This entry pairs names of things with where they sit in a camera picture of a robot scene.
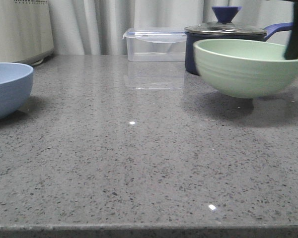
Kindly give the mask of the light green bowl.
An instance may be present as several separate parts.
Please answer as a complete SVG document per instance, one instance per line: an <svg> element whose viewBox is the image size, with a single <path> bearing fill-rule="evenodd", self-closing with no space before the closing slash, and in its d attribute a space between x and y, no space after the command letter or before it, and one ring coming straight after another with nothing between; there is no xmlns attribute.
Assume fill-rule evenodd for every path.
<svg viewBox="0 0 298 238"><path fill-rule="evenodd" d="M242 39L206 39L193 44L196 69L205 83L237 98L278 93L298 77L298 58L286 46Z"/></svg>

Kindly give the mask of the light blue bowl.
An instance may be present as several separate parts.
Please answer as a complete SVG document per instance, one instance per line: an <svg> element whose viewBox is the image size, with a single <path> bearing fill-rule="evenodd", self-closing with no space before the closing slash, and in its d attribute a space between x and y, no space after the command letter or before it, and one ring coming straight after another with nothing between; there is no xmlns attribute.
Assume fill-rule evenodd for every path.
<svg viewBox="0 0 298 238"><path fill-rule="evenodd" d="M0 119L19 109L32 91L32 66L0 62Z"/></svg>

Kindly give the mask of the glass lid with blue knob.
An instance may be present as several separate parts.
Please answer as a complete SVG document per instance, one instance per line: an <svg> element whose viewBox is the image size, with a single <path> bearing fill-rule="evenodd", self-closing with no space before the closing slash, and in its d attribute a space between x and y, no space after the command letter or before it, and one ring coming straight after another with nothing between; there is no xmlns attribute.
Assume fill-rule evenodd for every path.
<svg viewBox="0 0 298 238"><path fill-rule="evenodd" d="M185 27L186 33L217 36L248 36L266 35L262 28L246 24L245 22L233 22L234 17L241 10L241 6L212 6L217 21L205 22L195 26Z"/></svg>

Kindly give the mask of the dark blue saucepan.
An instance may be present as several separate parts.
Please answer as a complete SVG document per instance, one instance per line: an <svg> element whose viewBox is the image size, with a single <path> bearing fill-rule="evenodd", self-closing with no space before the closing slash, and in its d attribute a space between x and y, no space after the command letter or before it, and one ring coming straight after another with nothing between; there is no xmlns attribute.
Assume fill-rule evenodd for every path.
<svg viewBox="0 0 298 238"><path fill-rule="evenodd" d="M263 29L267 31L266 35L248 35L248 36L217 36L217 35L200 35L194 33L186 33L186 55L185 55L185 67L189 73L198 75L194 60L194 47L193 44L199 40L205 39L244 39L254 41L267 41L273 34L281 31L290 31L293 27L293 23L278 23L269 25Z"/></svg>

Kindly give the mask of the clear plastic food container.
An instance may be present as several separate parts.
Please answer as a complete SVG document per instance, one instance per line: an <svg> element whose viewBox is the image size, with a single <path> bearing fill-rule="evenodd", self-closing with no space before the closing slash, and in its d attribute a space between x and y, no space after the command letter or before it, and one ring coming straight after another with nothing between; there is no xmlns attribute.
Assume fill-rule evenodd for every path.
<svg viewBox="0 0 298 238"><path fill-rule="evenodd" d="M185 61L186 34L181 29L130 28L123 38L127 42L129 61Z"/></svg>

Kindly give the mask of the white curtain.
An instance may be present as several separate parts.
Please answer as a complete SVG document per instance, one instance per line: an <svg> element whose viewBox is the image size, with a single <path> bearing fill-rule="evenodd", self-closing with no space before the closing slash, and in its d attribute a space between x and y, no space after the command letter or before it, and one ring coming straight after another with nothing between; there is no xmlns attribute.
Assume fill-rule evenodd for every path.
<svg viewBox="0 0 298 238"><path fill-rule="evenodd" d="M126 30L214 21L213 6L240 6L235 20L260 28L293 19L293 3L285 0L51 0L55 53L124 55Z"/></svg>

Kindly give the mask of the white kitchen appliance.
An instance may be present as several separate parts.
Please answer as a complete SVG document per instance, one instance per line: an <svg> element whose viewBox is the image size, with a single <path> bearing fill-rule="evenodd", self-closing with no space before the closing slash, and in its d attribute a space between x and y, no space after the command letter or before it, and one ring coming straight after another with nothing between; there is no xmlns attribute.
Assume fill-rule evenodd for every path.
<svg viewBox="0 0 298 238"><path fill-rule="evenodd" d="M53 52L47 0L0 0L0 62L36 64Z"/></svg>

